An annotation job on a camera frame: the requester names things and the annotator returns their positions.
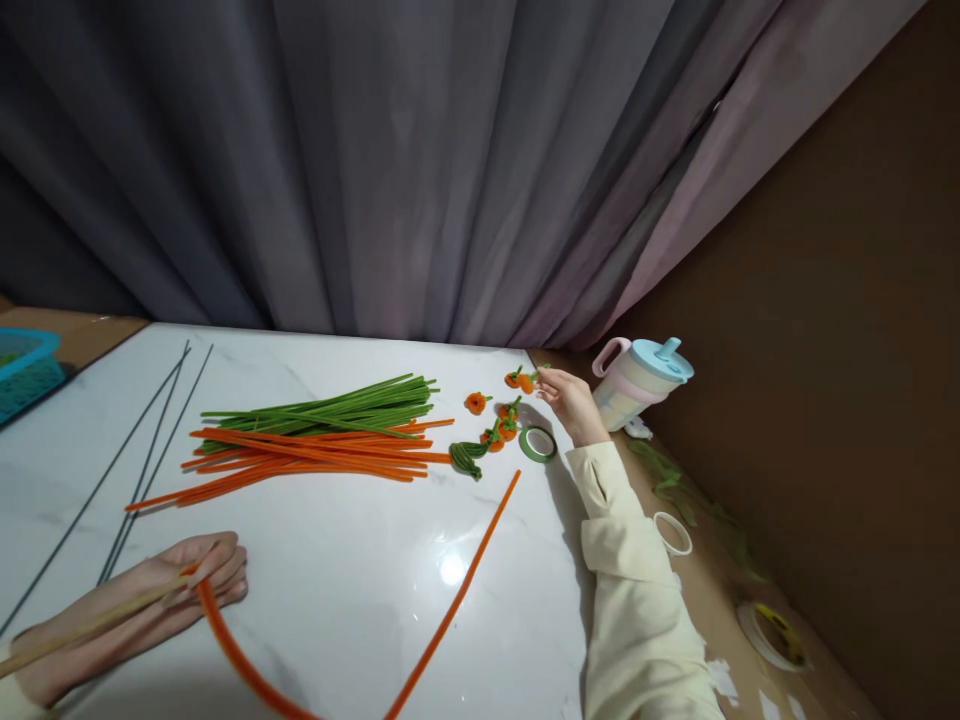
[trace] cream sleeve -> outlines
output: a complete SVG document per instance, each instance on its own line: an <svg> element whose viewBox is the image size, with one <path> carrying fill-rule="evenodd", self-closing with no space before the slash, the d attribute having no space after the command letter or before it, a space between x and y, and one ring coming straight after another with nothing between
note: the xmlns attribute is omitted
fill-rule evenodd
<svg viewBox="0 0 960 720"><path fill-rule="evenodd" d="M583 556L597 574L587 650L587 720L723 720L653 520L612 442L567 453L587 508Z"/></svg>
<svg viewBox="0 0 960 720"><path fill-rule="evenodd" d="M10 657L10 645L0 645L0 662ZM0 720L40 720L49 711L35 705L23 694L15 675L0 680Z"/></svg>

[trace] white tape roll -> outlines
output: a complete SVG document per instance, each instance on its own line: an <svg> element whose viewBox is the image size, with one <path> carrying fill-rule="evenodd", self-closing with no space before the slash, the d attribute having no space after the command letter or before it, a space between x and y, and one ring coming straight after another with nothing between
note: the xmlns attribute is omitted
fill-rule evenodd
<svg viewBox="0 0 960 720"><path fill-rule="evenodd" d="M663 533L660 532L660 526L657 526L657 532L660 532L660 539L663 540L663 544L667 547L668 553L679 557L682 555L689 555L690 553L693 552L693 538L690 537L690 533L687 532L687 529L683 526L683 523L677 520L670 513L665 513L662 511L658 513L654 513L653 515L654 525L657 524L657 520L663 520L665 523L667 523L667 525L669 525L674 530L676 530L677 533L680 534L680 537L682 537L685 541L686 548L684 549L675 548L673 545L667 542L667 539L663 536Z"/></svg>

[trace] person's left hand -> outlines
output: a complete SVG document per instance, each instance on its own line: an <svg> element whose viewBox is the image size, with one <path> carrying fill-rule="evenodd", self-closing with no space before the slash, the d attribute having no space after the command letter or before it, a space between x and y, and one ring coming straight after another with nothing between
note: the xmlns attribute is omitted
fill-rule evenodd
<svg viewBox="0 0 960 720"><path fill-rule="evenodd" d="M247 550L234 532L199 535L90 591L59 615L18 636L10 647L17 655L48 640L69 634L82 623L173 580L184 566L200 562L187 589L141 610L107 632L67 647L28 665L16 674L24 694L42 707L52 707L71 689L110 668L159 645L203 617L192 588L209 577L220 605L247 593Z"/></svg>

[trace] bundle of pipe cleaners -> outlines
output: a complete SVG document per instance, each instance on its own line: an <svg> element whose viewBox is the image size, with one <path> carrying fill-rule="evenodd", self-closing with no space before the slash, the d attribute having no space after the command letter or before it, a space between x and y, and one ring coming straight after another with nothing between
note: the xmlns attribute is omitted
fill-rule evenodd
<svg viewBox="0 0 960 720"><path fill-rule="evenodd" d="M183 464L198 474L236 472L197 487L127 506L205 502L277 475L359 473L412 482L427 477L428 463L450 463L432 453L425 431L453 420L418 422L430 412L435 380L402 375L328 400L248 411L215 411L218 427L191 433L203 440L200 458Z"/></svg>

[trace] plastic basket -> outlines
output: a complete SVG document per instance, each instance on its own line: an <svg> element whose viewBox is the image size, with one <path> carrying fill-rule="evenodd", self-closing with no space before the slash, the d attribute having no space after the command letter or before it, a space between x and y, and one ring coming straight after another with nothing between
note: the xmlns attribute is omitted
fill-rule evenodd
<svg viewBox="0 0 960 720"><path fill-rule="evenodd" d="M0 425L63 382L60 336L0 328Z"/></svg>

